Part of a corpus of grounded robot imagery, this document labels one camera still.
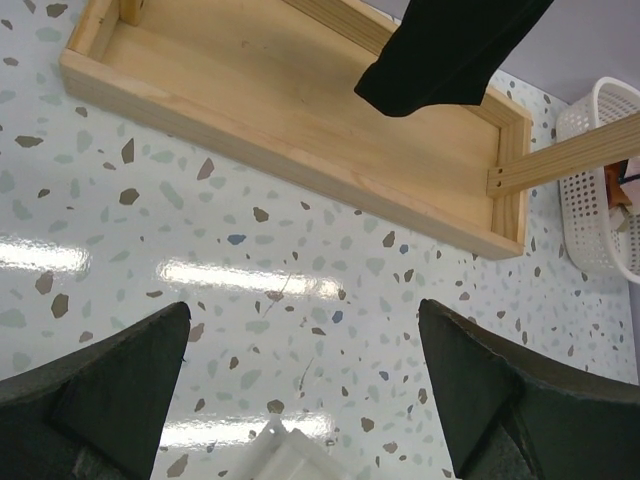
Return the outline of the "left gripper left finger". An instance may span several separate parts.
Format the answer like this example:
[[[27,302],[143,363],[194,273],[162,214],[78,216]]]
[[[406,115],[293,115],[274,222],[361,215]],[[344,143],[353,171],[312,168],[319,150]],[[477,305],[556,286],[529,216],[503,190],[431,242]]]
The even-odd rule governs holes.
[[[2,380],[2,478],[150,478],[190,320],[176,302]]]

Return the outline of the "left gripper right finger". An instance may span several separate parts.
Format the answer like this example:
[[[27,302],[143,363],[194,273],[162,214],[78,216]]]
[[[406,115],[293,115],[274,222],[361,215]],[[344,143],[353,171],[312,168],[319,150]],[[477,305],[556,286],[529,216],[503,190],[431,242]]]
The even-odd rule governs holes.
[[[419,331],[459,479],[636,479],[639,388],[422,300]]]

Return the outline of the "pink underwear navy trim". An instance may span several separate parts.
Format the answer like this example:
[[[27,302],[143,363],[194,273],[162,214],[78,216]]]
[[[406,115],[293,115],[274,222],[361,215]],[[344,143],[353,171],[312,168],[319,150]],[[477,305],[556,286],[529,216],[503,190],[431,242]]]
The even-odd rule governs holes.
[[[621,162],[618,184],[632,205],[640,202],[640,167],[639,157],[632,157]]]

